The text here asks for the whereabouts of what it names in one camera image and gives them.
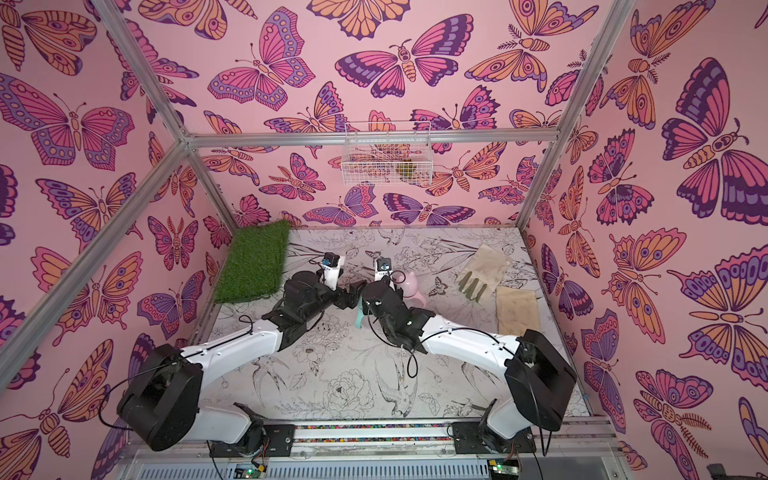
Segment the pink bottle cap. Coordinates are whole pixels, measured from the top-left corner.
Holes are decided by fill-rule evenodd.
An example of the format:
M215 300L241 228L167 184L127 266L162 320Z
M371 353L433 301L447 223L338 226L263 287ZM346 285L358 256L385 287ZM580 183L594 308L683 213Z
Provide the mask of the pink bottle cap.
M408 272L400 286L405 297L414 297L419 293L418 277L414 272Z

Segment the beige glove green fingers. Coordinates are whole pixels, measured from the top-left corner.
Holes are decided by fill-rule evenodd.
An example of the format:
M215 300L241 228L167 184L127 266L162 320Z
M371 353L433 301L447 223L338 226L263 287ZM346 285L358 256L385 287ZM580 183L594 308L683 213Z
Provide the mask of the beige glove green fingers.
M457 276L458 291L470 301L483 303L503 281L509 266L503 252L482 244Z

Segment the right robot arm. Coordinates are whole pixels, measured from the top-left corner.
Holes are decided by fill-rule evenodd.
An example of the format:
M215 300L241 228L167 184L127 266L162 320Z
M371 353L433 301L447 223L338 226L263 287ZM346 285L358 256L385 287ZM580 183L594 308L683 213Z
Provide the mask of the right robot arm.
M485 414L486 429L496 436L510 439L529 427L561 429L577 375L541 332L500 335L460 325L407 306L386 280L365 286L361 302L392 346L451 357L504 379L508 397L494 401Z

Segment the green artificial grass mat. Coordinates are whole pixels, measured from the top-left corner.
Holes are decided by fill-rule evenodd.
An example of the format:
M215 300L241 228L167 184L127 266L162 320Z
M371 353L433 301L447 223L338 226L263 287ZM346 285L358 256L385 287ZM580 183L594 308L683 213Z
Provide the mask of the green artificial grass mat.
M215 302L244 303L275 294L282 285L290 231L285 220L238 230L216 284Z

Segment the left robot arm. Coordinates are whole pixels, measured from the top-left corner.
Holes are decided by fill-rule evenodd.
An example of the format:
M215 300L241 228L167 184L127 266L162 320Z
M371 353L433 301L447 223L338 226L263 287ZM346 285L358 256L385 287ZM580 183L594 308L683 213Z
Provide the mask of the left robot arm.
M265 419L243 403L204 407L201 392L225 374L285 350L316 325L327 308L357 307L365 282L340 287L340 269L300 271L282 298L260 319L218 340L179 349L169 344L150 352L117 405L117 415L153 451L180 442L223 444L242 456L261 453Z

